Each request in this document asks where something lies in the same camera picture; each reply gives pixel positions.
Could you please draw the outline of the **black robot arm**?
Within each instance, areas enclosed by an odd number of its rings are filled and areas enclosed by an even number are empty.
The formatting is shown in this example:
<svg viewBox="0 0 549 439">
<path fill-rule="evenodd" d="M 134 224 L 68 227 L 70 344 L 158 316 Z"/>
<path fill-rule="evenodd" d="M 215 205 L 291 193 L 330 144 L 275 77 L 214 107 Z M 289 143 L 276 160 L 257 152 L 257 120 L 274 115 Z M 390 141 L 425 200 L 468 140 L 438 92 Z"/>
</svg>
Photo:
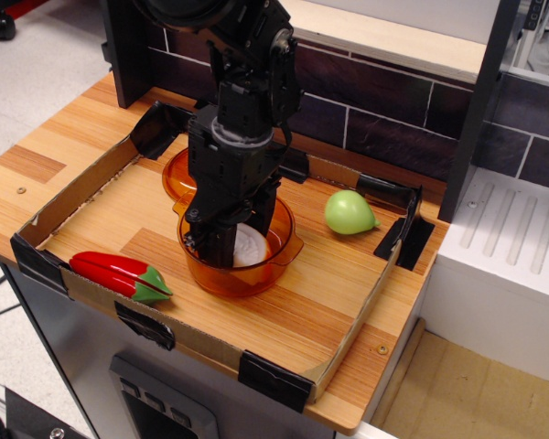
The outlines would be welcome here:
<svg viewBox="0 0 549 439">
<path fill-rule="evenodd" d="M 279 166 L 300 108 L 296 40 L 277 1 L 140 1 L 165 29 L 191 32 L 209 47 L 218 102 L 188 123 L 188 173 L 197 191 L 185 214 L 186 245 L 202 261 L 233 266 L 237 227 L 265 234 L 274 215 Z"/>
</svg>

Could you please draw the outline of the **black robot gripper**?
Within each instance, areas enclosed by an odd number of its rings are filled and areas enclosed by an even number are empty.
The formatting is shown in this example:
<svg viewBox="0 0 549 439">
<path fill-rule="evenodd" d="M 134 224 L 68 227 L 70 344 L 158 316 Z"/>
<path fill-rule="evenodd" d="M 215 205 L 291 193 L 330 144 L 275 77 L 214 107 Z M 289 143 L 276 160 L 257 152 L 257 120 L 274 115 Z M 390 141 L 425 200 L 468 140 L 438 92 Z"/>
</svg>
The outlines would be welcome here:
<svg viewBox="0 0 549 439">
<path fill-rule="evenodd" d="M 273 137 L 272 129 L 257 137 L 227 131 L 212 104 L 191 118 L 188 172 L 197 191 L 185 214 L 185 243 L 206 264 L 233 267 L 235 224 L 246 223 L 267 236 L 287 150 Z"/>
</svg>

